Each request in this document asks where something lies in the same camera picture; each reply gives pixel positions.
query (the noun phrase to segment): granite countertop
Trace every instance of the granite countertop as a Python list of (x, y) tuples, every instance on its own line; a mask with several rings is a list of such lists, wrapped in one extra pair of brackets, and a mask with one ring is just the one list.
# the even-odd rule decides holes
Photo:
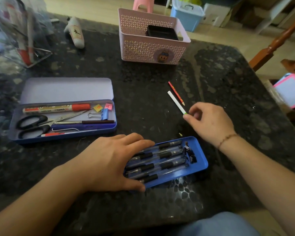
[(124, 62), (118, 26), (82, 21), (86, 50), (77, 52), (55, 24), (54, 55), (32, 69), (0, 56), (0, 210), (51, 169), (83, 151), (96, 136), (21, 146), (7, 138), (12, 112), (31, 77), (107, 77), (118, 119), (114, 134), (137, 132), (164, 142), (195, 136), (207, 170), (147, 189), (145, 193), (87, 193), (61, 219), (55, 234), (99, 234), (189, 222), (221, 211), (262, 204), (233, 164), (200, 139), (168, 97), (171, 81), (189, 109), (197, 101), (224, 107), (236, 131), (257, 149), (295, 172), (295, 131), (244, 57), (233, 47), (192, 41), (177, 66)]

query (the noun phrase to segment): bracelet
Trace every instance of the bracelet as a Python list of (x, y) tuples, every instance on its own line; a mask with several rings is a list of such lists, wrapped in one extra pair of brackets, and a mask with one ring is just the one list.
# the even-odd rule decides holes
[(239, 136), (239, 135), (238, 135), (237, 133), (233, 133), (233, 134), (228, 135), (226, 138), (224, 138), (224, 139), (220, 142), (220, 144), (219, 144), (219, 146), (217, 147), (217, 149), (219, 150), (220, 147), (221, 147), (221, 145), (222, 145), (225, 141), (227, 141), (228, 139), (230, 139), (230, 138), (232, 138), (232, 137), (235, 137), (235, 136)]

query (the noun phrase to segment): hand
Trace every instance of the hand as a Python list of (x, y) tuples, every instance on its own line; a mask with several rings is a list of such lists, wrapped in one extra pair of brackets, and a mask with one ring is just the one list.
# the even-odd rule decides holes
[(123, 172), (134, 154), (154, 144), (137, 133), (100, 137), (63, 166), (67, 166), (80, 177), (83, 191), (144, 192), (145, 186), (141, 182), (125, 178)]
[(184, 114), (183, 118), (200, 137), (215, 147), (228, 135), (236, 133), (232, 120), (220, 106), (198, 102), (190, 108), (189, 114)]

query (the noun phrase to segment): pink basket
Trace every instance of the pink basket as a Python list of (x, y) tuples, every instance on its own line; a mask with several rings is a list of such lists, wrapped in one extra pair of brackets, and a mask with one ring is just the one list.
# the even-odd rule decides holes
[[(178, 64), (189, 45), (179, 19), (119, 8), (119, 38), (121, 58), (125, 61)], [(173, 28), (183, 41), (145, 36), (148, 25)]]

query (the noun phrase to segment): floor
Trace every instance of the floor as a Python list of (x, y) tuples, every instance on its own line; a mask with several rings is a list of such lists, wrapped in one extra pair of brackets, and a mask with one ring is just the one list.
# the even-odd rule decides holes
[[(83, 19), (118, 25), (118, 8), (132, 9), (133, 0), (45, 0), (47, 11), (51, 13), (76, 16)], [(154, 6), (154, 13), (169, 15), (170, 10), (163, 6)], [(217, 28), (210, 25), (199, 25), (194, 33), (188, 32), (191, 39), (214, 42), (236, 47), (249, 61), (258, 51), (266, 48), (273, 37), (256, 35), (252, 30)], [(280, 64), (282, 59), (295, 60), (295, 42), (287, 40), (274, 57), (266, 63), (257, 75), (261, 81), (279, 79), (287, 72)], [(263, 236), (271, 234), (271, 230), (286, 234), (267, 210), (239, 212)]]

